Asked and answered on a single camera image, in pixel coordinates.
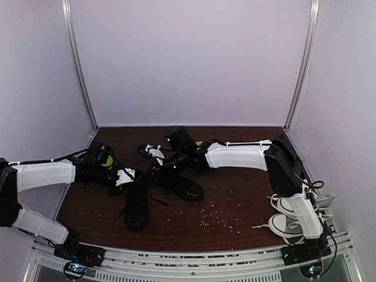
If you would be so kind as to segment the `black sneaker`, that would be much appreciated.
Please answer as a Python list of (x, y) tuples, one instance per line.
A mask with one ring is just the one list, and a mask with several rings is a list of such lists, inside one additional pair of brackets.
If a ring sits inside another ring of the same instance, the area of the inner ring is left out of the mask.
[(171, 190), (177, 197), (187, 202), (200, 202), (204, 196), (201, 185), (180, 174), (171, 176), (165, 184), (165, 188)]
[(119, 217), (123, 216), (125, 225), (131, 231), (142, 231), (149, 220), (148, 198), (152, 199), (164, 207), (172, 207), (171, 204), (151, 196), (147, 189), (156, 187), (157, 183), (151, 180), (136, 181), (124, 184), (123, 190), (126, 191), (126, 204)]

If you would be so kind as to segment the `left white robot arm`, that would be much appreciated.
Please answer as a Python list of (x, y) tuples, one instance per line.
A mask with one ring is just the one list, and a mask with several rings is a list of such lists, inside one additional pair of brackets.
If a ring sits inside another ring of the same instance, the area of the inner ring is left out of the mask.
[(40, 236), (61, 249), (72, 261), (78, 261), (84, 256), (85, 249), (79, 244), (77, 232), (20, 204), (18, 194), (56, 184), (96, 183), (108, 187), (111, 196), (120, 195), (127, 187), (126, 206), (121, 215), (129, 229), (143, 229), (148, 212), (140, 174), (123, 166), (114, 168), (114, 161), (116, 158), (111, 153), (89, 152), (35, 162), (9, 163), (1, 159), (1, 226)]

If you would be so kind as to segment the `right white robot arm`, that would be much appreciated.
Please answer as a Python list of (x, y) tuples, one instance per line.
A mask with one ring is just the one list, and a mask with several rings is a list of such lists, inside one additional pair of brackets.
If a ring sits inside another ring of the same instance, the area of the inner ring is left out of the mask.
[(195, 142), (187, 133), (166, 136), (172, 155), (166, 156), (160, 146), (139, 146), (139, 152), (151, 159), (148, 173), (156, 182), (172, 189), (191, 202), (203, 198), (203, 189), (192, 179), (181, 175), (195, 170), (241, 167), (268, 173), (273, 190), (270, 204), (278, 211), (266, 227), (285, 241), (298, 238), (305, 259), (314, 259), (324, 249), (321, 240), (324, 222), (315, 199), (314, 189), (324, 186), (322, 180), (310, 182), (291, 143), (283, 136), (256, 142), (221, 142), (212, 139)]

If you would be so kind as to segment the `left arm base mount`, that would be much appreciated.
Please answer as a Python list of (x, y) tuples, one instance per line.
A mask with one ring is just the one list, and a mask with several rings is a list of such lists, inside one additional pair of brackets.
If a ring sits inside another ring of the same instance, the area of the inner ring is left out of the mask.
[(103, 248), (80, 243), (75, 247), (55, 243), (49, 245), (54, 248), (54, 256), (67, 260), (63, 275), (70, 281), (82, 279), (90, 268), (101, 267), (106, 253)]

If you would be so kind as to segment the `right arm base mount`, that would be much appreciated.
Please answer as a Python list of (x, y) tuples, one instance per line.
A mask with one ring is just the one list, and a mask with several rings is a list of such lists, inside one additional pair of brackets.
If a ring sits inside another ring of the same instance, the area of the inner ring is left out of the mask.
[(317, 279), (323, 274), (323, 257), (332, 253), (327, 243), (316, 241), (291, 244), (280, 251), (285, 266), (297, 265), (300, 274), (310, 280)]

